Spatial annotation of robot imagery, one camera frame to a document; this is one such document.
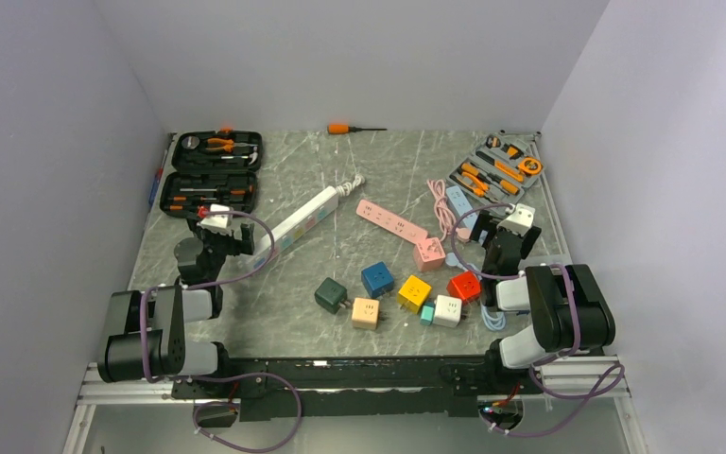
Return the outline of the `red cube adapter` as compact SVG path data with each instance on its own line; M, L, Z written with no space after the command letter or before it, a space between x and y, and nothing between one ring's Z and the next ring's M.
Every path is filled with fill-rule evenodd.
M464 305L476 302L482 293L480 281L472 271L452 277L446 291L449 296L460 299Z

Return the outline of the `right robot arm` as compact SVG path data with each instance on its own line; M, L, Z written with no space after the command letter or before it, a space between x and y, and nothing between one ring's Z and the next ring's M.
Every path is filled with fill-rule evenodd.
M472 228L474 239L486 236L479 272L482 307L529 316L528 326L495 343L497 358L483 367L484 382L496 393L518 382L519 369L599 350L615 339L614 316L589 266L520 268L540 233L529 210L518 207L503 219L483 211Z

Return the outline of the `yellow cube adapter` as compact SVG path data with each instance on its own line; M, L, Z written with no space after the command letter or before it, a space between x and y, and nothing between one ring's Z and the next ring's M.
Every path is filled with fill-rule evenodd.
M397 304L418 314L430 295L432 287L416 275L410 275L397 292Z

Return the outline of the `pink cube adapter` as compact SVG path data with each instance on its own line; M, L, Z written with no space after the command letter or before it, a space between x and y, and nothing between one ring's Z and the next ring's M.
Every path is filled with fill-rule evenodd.
M446 253L437 237L419 240L413 249L413 260L420 272L434 271L445 264Z

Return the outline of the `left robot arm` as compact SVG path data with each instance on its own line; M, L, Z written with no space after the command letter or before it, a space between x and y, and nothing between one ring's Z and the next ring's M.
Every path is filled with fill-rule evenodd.
M228 256L253 252L254 226L242 223L240 237L203 229L191 222L192 235L173 248L179 277L146 296L140 290L115 292L108 303L97 370L105 382L196 375L197 385L212 397L233 385L233 369L219 341L186 338L188 323L218 318L223 306L219 286L192 290L215 282Z

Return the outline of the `blue cube adapter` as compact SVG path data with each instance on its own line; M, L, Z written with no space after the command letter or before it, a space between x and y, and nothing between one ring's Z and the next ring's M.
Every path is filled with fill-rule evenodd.
M371 299L378 299L395 287L395 280L383 261L363 269L361 283Z

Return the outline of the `white cube adapter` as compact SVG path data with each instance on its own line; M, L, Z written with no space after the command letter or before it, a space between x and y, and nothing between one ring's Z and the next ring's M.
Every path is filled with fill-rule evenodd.
M438 295L435 299L432 323L439 326L455 328L462 319L463 302L461 299Z

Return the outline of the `dark green cube adapter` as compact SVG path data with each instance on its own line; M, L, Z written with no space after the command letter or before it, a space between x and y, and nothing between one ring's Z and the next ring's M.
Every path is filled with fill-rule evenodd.
M331 277L326 277L314 292L316 303L324 310L337 314L342 308L348 308L348 289Z

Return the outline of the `pink power strip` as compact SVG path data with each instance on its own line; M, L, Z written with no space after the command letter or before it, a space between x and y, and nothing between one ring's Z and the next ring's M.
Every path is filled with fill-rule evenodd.
M422 227L368 200L361 200L355 212L363 219L373 223L387 232L400 237L411 244L429 238L429 233Z

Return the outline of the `beige cube adapter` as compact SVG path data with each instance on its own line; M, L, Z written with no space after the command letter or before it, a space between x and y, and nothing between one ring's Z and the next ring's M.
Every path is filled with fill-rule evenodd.
M375 330L380 322L388 319L376 299L355 298L353 301L351 323L353 328Z

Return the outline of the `black tool case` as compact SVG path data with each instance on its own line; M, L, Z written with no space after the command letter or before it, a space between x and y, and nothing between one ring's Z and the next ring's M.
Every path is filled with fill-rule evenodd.
M257 131L189 131L171 141L173 171L159 189L159 208L172 218L196 218L212 204L250 213L265 153Z

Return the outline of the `grey tool case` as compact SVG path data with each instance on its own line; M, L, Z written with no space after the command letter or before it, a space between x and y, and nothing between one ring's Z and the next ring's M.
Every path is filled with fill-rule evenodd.
M475 143L446 176L474 207L489 203L546 205L538 132L497 131Z

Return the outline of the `light blue power strip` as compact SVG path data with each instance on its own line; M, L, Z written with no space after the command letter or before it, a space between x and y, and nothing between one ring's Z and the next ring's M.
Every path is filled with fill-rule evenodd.
M470 210L473 210L473 206L459 186L454 184L448 185L445 189L445 194L447 196L448 204L452 207L452 210L458 217ZM472 230L475 227L476 219L477 213L473 213L462 220L462 226L466 229Z

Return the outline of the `white power strip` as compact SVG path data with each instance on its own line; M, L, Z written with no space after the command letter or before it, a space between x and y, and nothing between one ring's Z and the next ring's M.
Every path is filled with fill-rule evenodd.
M273 238L267 234L255 243L254 254L249 264L253 269L264 266L280 253L291 247L306 232L321 220L331 215L341 199L348 197L355 189L366 182L364 176L356 174L346 183L326 186L315 197L305 203L293 214L272 229Z

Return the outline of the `teal cube adapter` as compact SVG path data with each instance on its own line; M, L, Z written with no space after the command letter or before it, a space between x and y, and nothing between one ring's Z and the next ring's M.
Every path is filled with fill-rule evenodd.
M431 325L434 320L435 307L433 304L424 304L419 312L420 324Z

